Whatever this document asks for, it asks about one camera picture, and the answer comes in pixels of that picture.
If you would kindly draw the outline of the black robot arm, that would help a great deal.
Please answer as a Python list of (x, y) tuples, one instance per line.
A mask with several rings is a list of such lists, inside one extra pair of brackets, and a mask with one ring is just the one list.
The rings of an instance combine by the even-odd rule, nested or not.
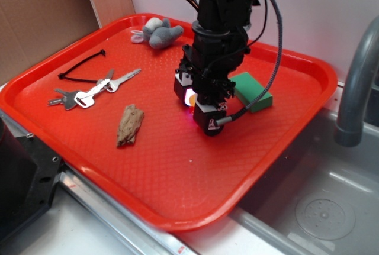
[(228, 75), (243, 62), (248, 47), (246, 29), (258, 0), (200, 0), (192, 24), (194, 40), (183, 46), (174, 91), (182, 101), (196, 93), (193, 119), (208, 136), (219, 134), (228, 122), (224, 105), (234, 95)]

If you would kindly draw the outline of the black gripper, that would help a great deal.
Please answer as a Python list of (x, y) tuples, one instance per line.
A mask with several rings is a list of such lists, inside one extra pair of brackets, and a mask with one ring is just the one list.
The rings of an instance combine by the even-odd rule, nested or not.
[(182, 47), (183, 57), (175, 70), (174, 92), (183, 105), (197, 94), (193, 119), (209, 137), (223, 131), (216, 121), (226, 116), (218, 104), (234, 95), (235, 83), (228, 75), (239, 67), (247, 49), (248, 35), (244, 27), (208, 30), (198, 21), (192, 24), (194, 41)]

